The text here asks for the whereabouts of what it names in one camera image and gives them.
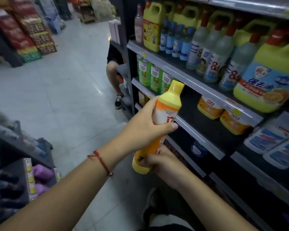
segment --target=black sneaker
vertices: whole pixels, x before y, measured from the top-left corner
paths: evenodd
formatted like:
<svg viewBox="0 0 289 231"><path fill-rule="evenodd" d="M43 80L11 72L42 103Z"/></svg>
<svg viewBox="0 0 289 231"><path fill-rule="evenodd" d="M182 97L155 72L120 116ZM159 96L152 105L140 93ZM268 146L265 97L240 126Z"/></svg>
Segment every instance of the black sneaker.
<svg viewBox="0 0 289 231"><path fill-rule="evenodd" d="M116 109L120 109L122 106L121 106L121 98L122 98L122 95L117 95L117 99L116 99L116 102L115 102L115 108Z"/></svg>
<svg viewBox="0 0 289 231"><path fill-rule="evenodd" d="M142 212L142 222L145 227L150 225L150 217L152 214L166 214L167 206L157 188L152 188L148 194L147 204Z"/></svg>

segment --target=tiled floor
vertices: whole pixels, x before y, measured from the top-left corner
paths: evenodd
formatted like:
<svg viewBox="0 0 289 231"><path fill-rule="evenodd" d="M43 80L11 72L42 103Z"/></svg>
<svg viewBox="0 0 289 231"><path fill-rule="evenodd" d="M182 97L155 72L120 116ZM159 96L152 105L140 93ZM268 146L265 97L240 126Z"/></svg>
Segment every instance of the tiled floor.
<svg viewBox="0 0 289 231"><path fill-rule="evenodd" d="M0 65L0 109L32 136L54 145L63 176L88 153L116 136L127 119L114 108L116 93L106 76L110 37L107 22L66 21L54 36L58 52L19 68ZM152 185L136 174L132 156L114 170L76 226L77 231L135 231Z"/></svg>

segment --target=hand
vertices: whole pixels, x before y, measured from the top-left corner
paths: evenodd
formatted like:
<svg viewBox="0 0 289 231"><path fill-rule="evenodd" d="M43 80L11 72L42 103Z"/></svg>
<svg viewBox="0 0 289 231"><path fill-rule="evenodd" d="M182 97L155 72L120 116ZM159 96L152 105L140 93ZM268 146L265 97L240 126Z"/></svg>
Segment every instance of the hand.
<svg viewBox="0 0 289 231"><path fill-rule="evenodd" d="M165 145L161 145L159 152L149 154L140 164L153 166L152 171L173 189L179 190L188 185L194 177L193 173Z"/></svg>
<svg viewBox="0 0 289 231"><path fill-rule="evenodd" d="M123 144L124 154L130 154L149 145L156 138L173 132L178 124L171 122L154 125L152 114L159 96L151 99L126 125L118 139Z"/></svg>

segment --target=shorts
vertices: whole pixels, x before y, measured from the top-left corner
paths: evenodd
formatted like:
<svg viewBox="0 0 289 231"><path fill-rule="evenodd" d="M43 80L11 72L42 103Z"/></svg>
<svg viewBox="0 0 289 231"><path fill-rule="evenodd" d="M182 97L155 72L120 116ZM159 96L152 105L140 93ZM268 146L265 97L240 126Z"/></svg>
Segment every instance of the shorts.
<svg viewBox="0 0 289 231"><path fill-rule="evenodd" d="M109 45L108 56L107 56L107 64L109 62L116 62L119 65L124 64L122 55L119 50L116 49L112 44Z"/></svg>

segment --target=knee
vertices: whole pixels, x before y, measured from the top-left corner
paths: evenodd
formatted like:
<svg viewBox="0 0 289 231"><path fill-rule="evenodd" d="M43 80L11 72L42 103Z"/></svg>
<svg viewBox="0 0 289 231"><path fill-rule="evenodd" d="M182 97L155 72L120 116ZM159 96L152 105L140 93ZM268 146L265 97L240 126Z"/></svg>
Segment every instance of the knee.
<svg viewBox="0 0 289 231"><path fill-rule="evenodd" d="M106 66L106 73L107 74L116 74L117 71L116 71L116 67L118 66L117 63L112 63L112 62L109 62Z"/></svg>

